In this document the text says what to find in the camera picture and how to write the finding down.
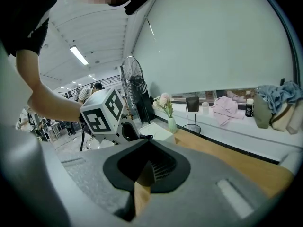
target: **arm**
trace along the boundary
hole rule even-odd
[[[22,123],[20,124],[20,128],[21,128],[23,125],[27,124],[27,123],[28,123],[28,120],[25,120],[24,122],[22,122]]]
[[[57,96],[45,86],[39,76],[39,56],[30,50],[16,53],[17,70],[24,81],[33,90],[28,104],[39,115],[64,121],[78,121],[81,104]]]

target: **pink cloth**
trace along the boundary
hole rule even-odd
[[[226,125],[231,118],[243,119],[238,111],[237,102],[228,97],[217,98],[212,106],[213,113],[220,126]]]

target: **white bottle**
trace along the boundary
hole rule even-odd
[[[208,102],[202,103],[202,109],[203,109],[203,114],[209,114],[209,103]]]

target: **blue cloth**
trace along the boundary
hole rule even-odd
[[[278,113],[284,102],[295,104],[303,99],[303,90],[292,81],[288,81],[282,86],[263,85],[258,88],[260,96],[268,103],[268,107],[273,114]]]

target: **beige bag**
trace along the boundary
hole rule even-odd
[[[287,126],[287,131],[290,134],[296,134],[303,121],[303,100],[297,102],[294,109],[294,114]]]
[[[293,116],[294,108],[295,105],[283,103],[281,110],[271,118],[271,126],[277,131],[285,131]]]

